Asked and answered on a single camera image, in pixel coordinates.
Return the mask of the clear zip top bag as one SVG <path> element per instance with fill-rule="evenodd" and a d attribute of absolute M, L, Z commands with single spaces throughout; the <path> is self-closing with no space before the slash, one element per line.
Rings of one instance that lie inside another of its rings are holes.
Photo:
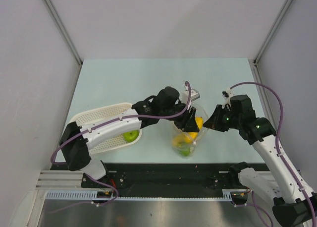
<path fill-rule="evenodd" d="M 193 106 L 196 108 L 195 120 L 200 129 L 199 132 L 183 132 L 174 124 L 172 125 L 171 146 L 173 150 L 183 158 L 192 156 L 208 131 L 208 128 L 203 127 L 203 123 L 209 118 L 208 114 L 199 104 L 194 103 Z"/>

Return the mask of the small yellow fake lemon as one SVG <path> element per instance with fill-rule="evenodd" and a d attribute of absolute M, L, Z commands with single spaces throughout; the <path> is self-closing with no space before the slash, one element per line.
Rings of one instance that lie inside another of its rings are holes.
<path fill-rule="evenodd" d="M 195 121 L 196 121 L 196 124 L 197 124 L 197 127 L 199 128 L 199 130 L 201 130 L 203 128 L 203 123 L 204 123 L 204 120 L 202 117 L 195 117 Z"/>

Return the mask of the green fake apple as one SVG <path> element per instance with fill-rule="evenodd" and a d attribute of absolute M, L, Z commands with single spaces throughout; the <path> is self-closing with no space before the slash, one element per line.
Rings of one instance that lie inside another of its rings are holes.
<path fill-rule="evenodd" d="M 126 142 L 131 143 L 134 142 L 139 136 L 139 130 L 132 130 L 123 133 L 123 138 Z"/>

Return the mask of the green fake lime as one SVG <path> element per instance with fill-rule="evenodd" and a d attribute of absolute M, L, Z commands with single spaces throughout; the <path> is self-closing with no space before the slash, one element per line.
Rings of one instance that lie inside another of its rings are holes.
<path fill-rule="evenodd" d="M 191 150 L 182 150 L 182 151 L 180 151 L 180 153 L 183 156 L 189 156 L 189 155 L 191 155 Z"/>

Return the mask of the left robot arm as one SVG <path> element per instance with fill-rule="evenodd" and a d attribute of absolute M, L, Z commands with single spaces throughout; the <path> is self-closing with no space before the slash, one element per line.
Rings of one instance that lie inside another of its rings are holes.
<path fill-rule="evenodd" d="M 165 87 L 157 95 L 151 95 L 133 104 L 126 111 L 110 119 L 87 125 L 69 123 L 59 146 L 70 171 L 82 171 L 92 177 L 98 187 L 109 183 L 109 174 L 102 161 L 94 161 L 89 151 L 113 137 L 129 131 L 139 131 L 159 120 L 172 121 L 184 132 L 199 132 L 195 120 L 196 108 L 191 105 L 200 97 L 195 89 L 187 88 L 179 93 L 175 88 Z"/>

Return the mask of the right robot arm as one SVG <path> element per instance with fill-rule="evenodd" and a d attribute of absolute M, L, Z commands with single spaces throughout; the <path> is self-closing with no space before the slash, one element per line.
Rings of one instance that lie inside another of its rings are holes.
<path fill-rule="evenodd" d="M 227 98 L 217 105 L 205 128 L 220 132 L 236 129 L 264 160 L 273 181 L 258 174 L 246 162 L 231 168 L 229 184 L 234 188 L 245 186 L 254 191 L 272 208 L 273 215 L 282 227 L 317 225 L 317 194 L 304 181 L 286 155 L 277 133 L 268 119 L 256 117 L 251 99 L 247 95 Z"/>

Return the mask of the yellow fake banana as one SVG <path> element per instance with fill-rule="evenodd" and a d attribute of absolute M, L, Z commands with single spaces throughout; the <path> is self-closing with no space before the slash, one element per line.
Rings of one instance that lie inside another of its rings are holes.
<path fill-rule="evenodd" d="M 173 138 L 172 145 L 175 147 L 181 147 L 185 144 L 193 144 L 197 136 L 197 132 L 181 133 Z"/>

